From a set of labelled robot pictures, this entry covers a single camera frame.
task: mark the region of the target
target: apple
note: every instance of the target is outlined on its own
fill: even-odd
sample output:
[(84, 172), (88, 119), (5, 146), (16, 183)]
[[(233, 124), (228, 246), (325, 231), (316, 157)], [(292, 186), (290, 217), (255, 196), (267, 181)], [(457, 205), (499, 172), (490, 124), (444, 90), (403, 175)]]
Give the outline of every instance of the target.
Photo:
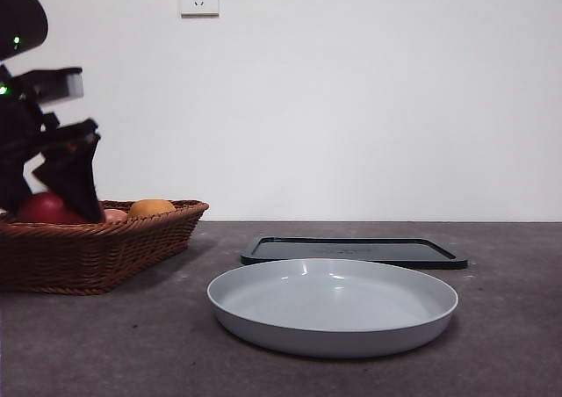
[(72, 211), (61, 197), (53, 192), (40, 192), (26, 199), (19, 207), (18, 221), (24, 223), (86, 224), (89, 223)]
[(123, 210), (118, 210), (117, 208), (107, 208), (104, 210), (105, 222), (113, 223), (114, 221), (125, 221), (127, 218), (127, 213)]

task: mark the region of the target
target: wicker basket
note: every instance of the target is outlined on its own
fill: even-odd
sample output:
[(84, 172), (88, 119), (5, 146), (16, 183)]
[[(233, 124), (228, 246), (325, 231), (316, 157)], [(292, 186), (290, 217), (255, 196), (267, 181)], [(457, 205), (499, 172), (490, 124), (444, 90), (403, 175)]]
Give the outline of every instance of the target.
[[(128, 211), (133, 202), (104, 201)], [(175, 211), (113, 223), (17, 223), (0, 215), (0, 290), (101, 294), (187, 248), (209, 205), (173, 201)]]

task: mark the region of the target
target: orange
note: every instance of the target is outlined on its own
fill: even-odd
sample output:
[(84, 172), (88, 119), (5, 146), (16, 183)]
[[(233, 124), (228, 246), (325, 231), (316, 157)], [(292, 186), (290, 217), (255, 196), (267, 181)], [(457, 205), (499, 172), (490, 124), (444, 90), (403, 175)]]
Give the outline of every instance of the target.
[(174, 205), (166, 199), (141, 199), (131, 205), (128, 218), (168, 213), (175, 209)]

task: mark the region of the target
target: table surface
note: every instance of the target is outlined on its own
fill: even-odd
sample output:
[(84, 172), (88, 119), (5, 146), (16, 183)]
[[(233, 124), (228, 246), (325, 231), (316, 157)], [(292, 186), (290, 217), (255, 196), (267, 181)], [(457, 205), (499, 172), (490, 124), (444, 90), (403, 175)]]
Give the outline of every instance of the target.
[[(460, 297), (432, 343), (294, 357), (227, 333), (205, 295), (257, 235), (423, 237), (470, 264), (425, 271)], [(105, 295), (0, 293), (3, 395), (559, 397), (561, 237), (560, 223), (201, 222), (188, 250)]]

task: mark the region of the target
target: gray plate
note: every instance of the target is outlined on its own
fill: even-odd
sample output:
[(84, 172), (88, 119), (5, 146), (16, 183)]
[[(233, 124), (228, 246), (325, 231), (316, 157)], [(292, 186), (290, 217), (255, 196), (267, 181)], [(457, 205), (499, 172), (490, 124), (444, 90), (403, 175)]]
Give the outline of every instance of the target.
[(418, 271), (346, 259), (293, 259), (228, 271), (207, 288), (220, 323), (260, 346), (312, 357), (374, 357), (447, 327), (457, 293)]

